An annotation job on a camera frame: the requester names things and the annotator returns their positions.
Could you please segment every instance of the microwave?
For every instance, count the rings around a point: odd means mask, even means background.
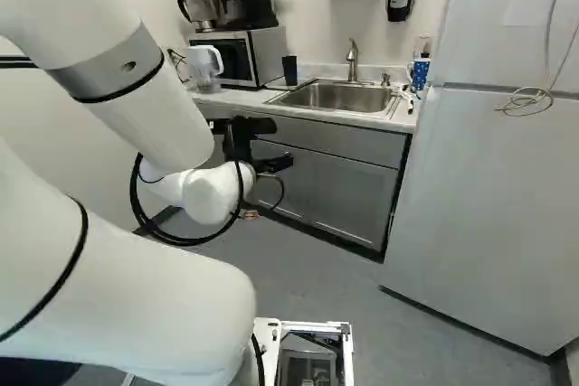
[[[196,33],[189,45],[212,45],[219,51],[223,73],[217,79],[225,87],[261,88],[284,75],[281,58],[289,54],[283,26]]]

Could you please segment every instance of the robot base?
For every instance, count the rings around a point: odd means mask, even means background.
[[[342,322],[304,323],[256,318],[253,332],[261,346],[265,386],[354,386],[352,325]],[[284,341],[294,335],[310,348],[296,349]],[[325,349],[317,352],[314,347]],[[316,364],[324,365],[323,380]],[[129,374],[121,386],[136,379]]]

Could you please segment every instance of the blue mug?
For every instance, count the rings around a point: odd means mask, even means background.
[[[431,60],[416,59],[414,61],[414,73],[413,73],[413,88],[415,90],[423,90],[426,85],[426,77],[428,76],[428,69],[430,69]]]

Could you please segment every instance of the faucet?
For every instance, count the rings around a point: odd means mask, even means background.
[[[346,61],[350,64],[347,74],[347,81],[358,81],[358,46],[354,39],[350,38],[350,51],[347,53]]]
[[[382,83],[380,84],[383,88],[388,88],[390,86],[390,74],[384,72],[382,74]]]

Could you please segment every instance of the white refrigerator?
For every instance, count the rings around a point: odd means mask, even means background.
[[[545,86],[551,0],[449,0],[381,284],[532,352],[579,336],[579,37],[554,104],[503,107]],[[579,0],[558,0],[550,70]]]

